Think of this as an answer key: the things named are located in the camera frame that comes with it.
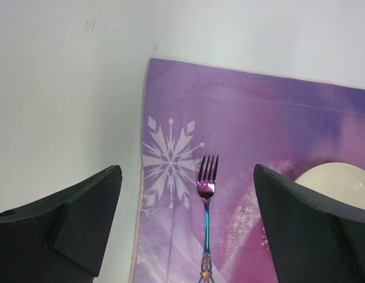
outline snowflake print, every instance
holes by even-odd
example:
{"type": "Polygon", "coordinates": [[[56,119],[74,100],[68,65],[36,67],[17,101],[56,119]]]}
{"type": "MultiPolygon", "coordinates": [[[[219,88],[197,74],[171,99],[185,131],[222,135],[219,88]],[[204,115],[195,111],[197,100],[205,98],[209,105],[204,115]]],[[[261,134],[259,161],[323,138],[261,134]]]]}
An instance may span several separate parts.
{"type": "Polygon", "coordinates": [[[266,231],[265,231],[265,227],[262,227],[262,230],[264,231],[264,234],[262,236],[262,244],[261,246],[266,246],[266,249],[269,250],[269,242],[267,240],[267,237],[266,237],[266,231]]]}
{"type": "Polygon", "coordinates": [[[169,135],[165,136],[162,128],[157,129],[156,121],[148,118],[149,133],[152,137],[151,143],[143,143],[146,150],[143,155],[143,167],[146,179],[154,181],[153,185],[144,194],[142,211],[147,216],[153,211],[156,200],[159,200],[167,189],[170,192],[169,207],[173,208],[173,192],[177,193],[178,199],[183,199],[184,206],[189,209],[189,191],[186,187],[188,183],[195,184],[191,175],[199,169],[200,159],[194,159],[193,152],[203,147],[204,143],[199,143],[196,147],[191,147],[189,142],[193,137],[195,122],[192,121],[182,128],[179,137],[172,131],[173,119],[169,119],[169,135]]]}

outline fork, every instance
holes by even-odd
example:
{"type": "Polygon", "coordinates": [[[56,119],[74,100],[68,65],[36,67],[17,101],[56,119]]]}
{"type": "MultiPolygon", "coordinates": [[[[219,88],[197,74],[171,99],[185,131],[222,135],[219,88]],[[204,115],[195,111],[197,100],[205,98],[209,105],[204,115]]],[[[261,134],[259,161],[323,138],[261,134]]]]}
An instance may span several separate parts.
{"type": "Polygon", "coordinates": [[[196,190],[203,200],[205,206],[205,244],[203,248],[203,258],[200,265],[200,280],[198,283],[215,283],[212,279],[212,262],[210,253],[210,210],[209,205],[213,194],[215,193],[216,172],[218,171],[219,156],[216,156],[215,165],[214,156],[210,155],[205,163],[206,156],[203,157],[198,173],[196,190]]]}

